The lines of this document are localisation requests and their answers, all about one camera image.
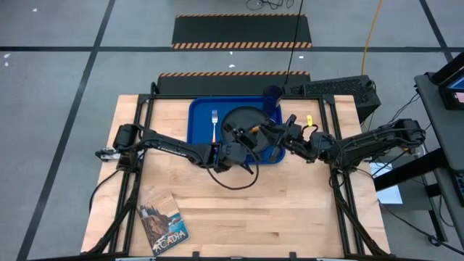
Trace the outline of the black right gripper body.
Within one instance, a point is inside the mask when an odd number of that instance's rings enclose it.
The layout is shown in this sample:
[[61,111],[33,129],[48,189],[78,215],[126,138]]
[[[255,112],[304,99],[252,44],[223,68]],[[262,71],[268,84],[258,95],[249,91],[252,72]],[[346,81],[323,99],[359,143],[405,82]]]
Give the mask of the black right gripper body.
[[280,138],[278,139],[278,146],[282,148],[296,146],[303,147],[305,149],[310,148],[310,142],[306,141],[303,137],[303,127],[296,124],[296,115],[290,115],[287,121],[279,125],[278,128],[281,131]]

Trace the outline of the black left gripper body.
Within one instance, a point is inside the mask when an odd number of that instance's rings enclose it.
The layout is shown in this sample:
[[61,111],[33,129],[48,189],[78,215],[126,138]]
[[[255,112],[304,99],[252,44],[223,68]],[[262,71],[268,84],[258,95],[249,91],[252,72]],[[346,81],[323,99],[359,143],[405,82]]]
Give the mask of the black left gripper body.
[[238,165],[248,173],[253,173],[247,163],[248,149],[240,143],[222,144],[217,151],[216,163],[213,170],[216,173],[223,173]]

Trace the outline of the black glossy plate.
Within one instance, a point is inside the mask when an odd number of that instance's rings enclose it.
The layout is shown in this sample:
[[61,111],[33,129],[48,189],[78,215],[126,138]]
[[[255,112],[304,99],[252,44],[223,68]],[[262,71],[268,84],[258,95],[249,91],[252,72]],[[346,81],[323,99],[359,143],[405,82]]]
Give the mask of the black glossy plate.
[[[277,124],[282,123],[281,111],[278,109],[272,116],[267,115],[264,111],[259,108],[251,106],[243,106],[232,109],[228,112],[221,123],[221,138],[223,142],[223,124],[224,123],[235,123],[236,128],[248,129],[255,125],[263,123],[265,119],[271,119]],[[259,130],[256,132],[257,145],[253,148],[254,153],[264,153],[271,150],[270,144],[263,133]]]

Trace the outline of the dark blue cup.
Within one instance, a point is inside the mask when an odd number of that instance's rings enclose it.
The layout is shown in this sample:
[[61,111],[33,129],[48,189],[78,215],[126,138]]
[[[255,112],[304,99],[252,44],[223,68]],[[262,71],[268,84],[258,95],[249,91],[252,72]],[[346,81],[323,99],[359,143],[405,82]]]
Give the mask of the dark blue cup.
[[267,86],[262,92],[262,110],[272,116],[283,97],[283,90],[278,86]]

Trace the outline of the blue plastic tray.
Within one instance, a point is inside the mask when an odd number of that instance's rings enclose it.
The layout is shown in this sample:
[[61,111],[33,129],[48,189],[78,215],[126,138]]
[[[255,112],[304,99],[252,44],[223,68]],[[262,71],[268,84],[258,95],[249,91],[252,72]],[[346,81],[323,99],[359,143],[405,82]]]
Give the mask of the blue plastic tray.
[[212,111],[217,110],[216,141],[224,144],[221,138],[221,123],[232,109],[243,106],[262,110],[261,96],[215,96],[201,97],[192,101],[188,111],[188,130],[186,142],[189,144],[209,144],[212,141]]

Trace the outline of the black hazard-striped floor mat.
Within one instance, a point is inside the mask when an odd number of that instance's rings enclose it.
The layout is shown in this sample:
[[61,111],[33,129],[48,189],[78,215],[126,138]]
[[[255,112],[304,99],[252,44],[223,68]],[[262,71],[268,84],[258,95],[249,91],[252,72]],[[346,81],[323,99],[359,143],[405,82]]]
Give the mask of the black hazard-striped floor mat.
[[173,49],[308,49],[305,14],[182,14],[175,18]]
[[310,81],[308,71],[166,72],[157,87],[164,96],[260,95],[267,86],[294,87]]

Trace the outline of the black perforated computer case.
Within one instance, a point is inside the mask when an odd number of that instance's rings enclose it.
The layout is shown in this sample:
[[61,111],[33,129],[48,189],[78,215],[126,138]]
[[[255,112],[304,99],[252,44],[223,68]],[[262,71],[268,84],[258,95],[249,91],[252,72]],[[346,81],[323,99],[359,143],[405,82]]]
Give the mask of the black perforated computer case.
[[364,122],[380,105],[376,85],[367,75],[328,80],[315,80],[285,87],[291,96],[352,96],[355,101],[359,121]]

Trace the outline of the Acadia picture booklet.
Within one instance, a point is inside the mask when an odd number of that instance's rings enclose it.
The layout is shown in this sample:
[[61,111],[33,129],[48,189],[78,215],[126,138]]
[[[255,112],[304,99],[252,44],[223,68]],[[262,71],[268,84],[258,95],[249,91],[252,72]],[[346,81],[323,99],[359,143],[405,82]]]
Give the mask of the Acadia picture booklet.
[[171,191],[154,194],[137,210],[155,257],[189,240],[186,222]]

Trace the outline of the white paper sheet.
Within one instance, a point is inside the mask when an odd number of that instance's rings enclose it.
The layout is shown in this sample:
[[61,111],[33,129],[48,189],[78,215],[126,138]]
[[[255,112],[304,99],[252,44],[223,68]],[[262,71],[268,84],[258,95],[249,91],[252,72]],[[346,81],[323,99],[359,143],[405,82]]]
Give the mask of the white paper sheet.
[[[369,164],[374,178],[383,175],[393,169],[391,164],[372,162]],[[378,200],[382,204],[403,204],[398,186],[392,186],[376,192]]]

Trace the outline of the grey side desk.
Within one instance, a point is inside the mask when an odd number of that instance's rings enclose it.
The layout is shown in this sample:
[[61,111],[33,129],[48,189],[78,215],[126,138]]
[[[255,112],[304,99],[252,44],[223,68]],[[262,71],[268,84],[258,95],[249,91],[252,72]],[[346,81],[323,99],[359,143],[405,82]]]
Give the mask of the grey side desk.
[[426,187],[430,197],[443,196],[455,231],[464,247],[464,110],[448,110],[429,77],[415,77],[417,92],[426,109],[440,147],[374,179],[377,191],[432,172],[436,183]]

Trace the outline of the black laptop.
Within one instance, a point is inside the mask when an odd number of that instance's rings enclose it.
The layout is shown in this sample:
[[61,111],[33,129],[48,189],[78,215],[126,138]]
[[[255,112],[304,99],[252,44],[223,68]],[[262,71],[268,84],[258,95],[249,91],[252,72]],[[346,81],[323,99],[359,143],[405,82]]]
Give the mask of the black laptop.
[[448,110],[464,110],[464,52],[429,77]]

